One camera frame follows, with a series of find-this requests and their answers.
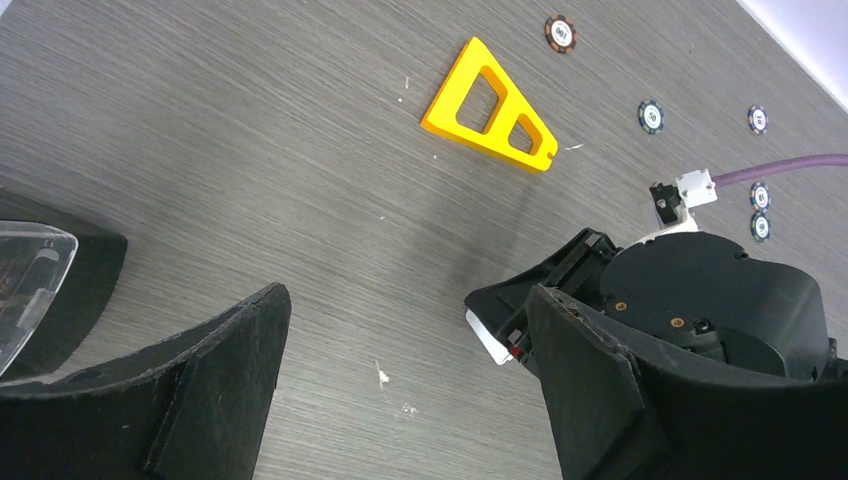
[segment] screw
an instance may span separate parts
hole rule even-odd
[[[704,333],[710,330],[710,322],[704,319],[695,320],[692,326],[695,327],[695,331],[698,333]]]

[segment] debris speck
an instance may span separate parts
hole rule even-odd
[[[391,380],[391,378],[386,375],[386,372],[380,370],[380,362],[374,360],[374,365],[377,366],[377,381],[380,382],[380,390],[383,390],[383,384],[389,383],[389,380]]]
[[[408,403],[404,403],[403,407],[401,407],[400,411],[409,415],[410,417],[414,417],[415,415],[418,415],[418,409],[413,407],[412,405],[410,405]]]

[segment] white plastic block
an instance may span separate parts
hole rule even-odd
[[[630,247],[632,247],[633,245],[640,244],[640,243],[645,243],[648,240],[653,240],[653,239],[659,237],[660,235],[668,235],[668,234],[671,234],[671,233],[680,233],[680,232],[699,232],[700,231],[700,228],[698,228],[698,224],[695,222],[695,217],[689,212],[688,209],[686,209],[683,206],[678,207],[677,208],[677,214],[679,216],[679,219],[676,223],[674,223],[673,225],[668,226],[666,228],[663,228],[663,229],[661,229],[657,232],[648,233],[644,237],[637,240],[635,243],[631,244]]]
[[[715,183],[710,178],[710,171],[706,168],[681,175],[674,180],[674,183],[686,208],[695,208],[718,200]]]
[[[501,345],[501,342],[499,342],[494,335],[486,330],[483,322],[477,318],[477,315],[475,315],[474,312],[466,310],[465,321],[471,325],[471,329],[477,334],[477,338],[479,338],[480,342],[483,343],[483,346],[486,347],[486,351],[489,352],[489,355],[491,355],[492,360],[494,360],[495,363],[503,365],[504,363],[512,360],[512,355],[510,355],[506,347]]]

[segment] white wall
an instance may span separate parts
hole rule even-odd
[[[848,111],[848,0],[737,0]]]

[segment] white connector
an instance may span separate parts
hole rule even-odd
[[[649,240],[653,240],[660,235],[668,235],[670,233],[680,233],[680,232],[699,232],[701,231],[698,228],[698,224],[695,222],[695,217],[689,212],[689,209],[683,205],[677,207],[677,221],[670,225],[662,226],[660,230],[653,231],[651,233],[646,234],[644,237],[640,238],[633,244],[637,245],[639,243],[645,243]]]
[[[695,208],[718,200],[715,183],[706,168],[683,174],[677,177],[674,183],[686,208]]]

